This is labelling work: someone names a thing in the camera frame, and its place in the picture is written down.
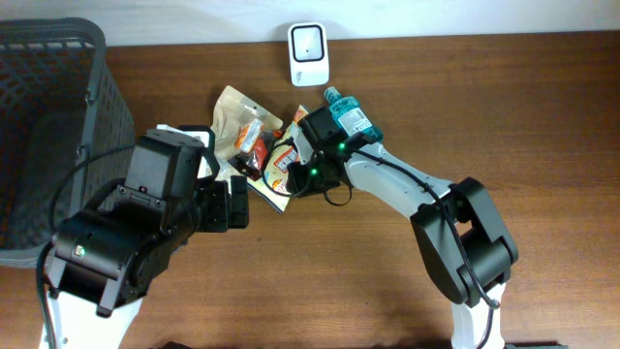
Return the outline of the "small orange packet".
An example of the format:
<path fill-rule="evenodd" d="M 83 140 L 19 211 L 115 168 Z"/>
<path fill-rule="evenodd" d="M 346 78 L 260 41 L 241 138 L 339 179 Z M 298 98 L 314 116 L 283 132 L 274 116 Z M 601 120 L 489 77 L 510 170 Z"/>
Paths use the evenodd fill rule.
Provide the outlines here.
<path fill-rule="evenodd" d="M 263 122 L 258 118 L 254 118 L 245 124 L 239 131 L 234 144 L 235 148 L 242 153 L 249 153 L 261 135 L 263 126 Z"/>

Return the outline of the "dark red black packet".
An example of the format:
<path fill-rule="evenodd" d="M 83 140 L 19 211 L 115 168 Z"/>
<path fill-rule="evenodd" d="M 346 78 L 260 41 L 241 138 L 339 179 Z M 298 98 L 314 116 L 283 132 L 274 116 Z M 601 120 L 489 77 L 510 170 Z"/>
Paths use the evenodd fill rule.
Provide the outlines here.
<path fill-rule="evenodd" d="M 264 161 L 269 150 L 274 146 L 284 132 L 280 130 L 262 131 L 253 149 L 249 153 L 237 153 L 228 160 L 234 169 L 242 175 L 248 176 L 253 180 L 258 180 L 264 168 Z"/>

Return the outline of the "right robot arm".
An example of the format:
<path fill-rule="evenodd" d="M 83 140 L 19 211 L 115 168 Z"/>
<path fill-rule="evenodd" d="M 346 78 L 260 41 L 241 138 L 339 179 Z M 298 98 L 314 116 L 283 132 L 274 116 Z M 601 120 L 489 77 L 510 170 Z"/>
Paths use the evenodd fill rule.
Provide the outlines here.
<path fill-rule="evenodd" d="M 454 348 L 504 348 L 500 303 L 518 249 L 485 187 L 425 174 L 391 155 L 374 132 L 349 132 L 327 108 L 300 119 L 300 156 L 289 191 L 325 194 L 341 184 L 380 199 L 409 219 L 424 267 L 451 304 Z"/>

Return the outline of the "yellow snack bag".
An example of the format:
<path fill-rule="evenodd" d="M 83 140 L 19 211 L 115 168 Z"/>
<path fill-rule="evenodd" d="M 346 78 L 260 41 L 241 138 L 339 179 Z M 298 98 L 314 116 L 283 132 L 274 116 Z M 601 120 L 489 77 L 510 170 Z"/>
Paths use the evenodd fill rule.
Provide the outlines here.
<path fill-rule="evenodd" d="M 292 123 L 279 136 L 273 134 L 275 141 L 267 147 L 265 180 L 259 177 L 248 182 L 248 186 L 278 213 L 285 211 L 290 200 L 290 192 L 287 190 L 289 166 L 293 163 L 305 164 L 312 153 L 308 142 L 299 139 L 301 130 L 298 123 L 308 114 L 308 109 L 300 105 Z"/>

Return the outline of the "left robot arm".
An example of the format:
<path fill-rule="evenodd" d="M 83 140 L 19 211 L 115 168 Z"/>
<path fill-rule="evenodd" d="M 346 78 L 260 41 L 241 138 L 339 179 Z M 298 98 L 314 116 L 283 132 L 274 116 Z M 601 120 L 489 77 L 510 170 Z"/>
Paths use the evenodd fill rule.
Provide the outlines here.
<path fill-rule="evenodd" d="M 247 180 L 220 180 L 207 126 L 148 130 L 127 174 L 55 228 L 37 263 L 43 348 L 117 348 L 191 235 L 249 224 Z"/>

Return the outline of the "beige kraft pouch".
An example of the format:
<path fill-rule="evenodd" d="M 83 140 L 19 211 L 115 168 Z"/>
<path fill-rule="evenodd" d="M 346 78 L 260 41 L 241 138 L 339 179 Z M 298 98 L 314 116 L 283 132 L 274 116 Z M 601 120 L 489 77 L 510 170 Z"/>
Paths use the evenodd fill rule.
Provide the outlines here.
<path fill-rule="evenodd" d="M 238 153 L 234 144 L 239 132 L 253 119 L 259 119 L 266 131 L 279 130 L 283 126 L 280 118 L 230 85 L 227 85 L 218 97 L 212 119 L 215 154 L 223 160 Z"/>

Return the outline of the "teal mouthwash bottle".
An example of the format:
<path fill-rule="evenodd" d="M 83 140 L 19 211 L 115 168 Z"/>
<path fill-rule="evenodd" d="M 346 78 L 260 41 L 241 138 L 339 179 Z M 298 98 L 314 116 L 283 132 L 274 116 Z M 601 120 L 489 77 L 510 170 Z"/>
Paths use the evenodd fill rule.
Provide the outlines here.
<path fill-rule="evenodd" d="M 376 142 L 383 140 L 383 132 L 366 116 L 356 97 L 343 96 L 333 86 L 325 90 L 324 96 L 333 120 L 350 137 L 361 132 Z"/>

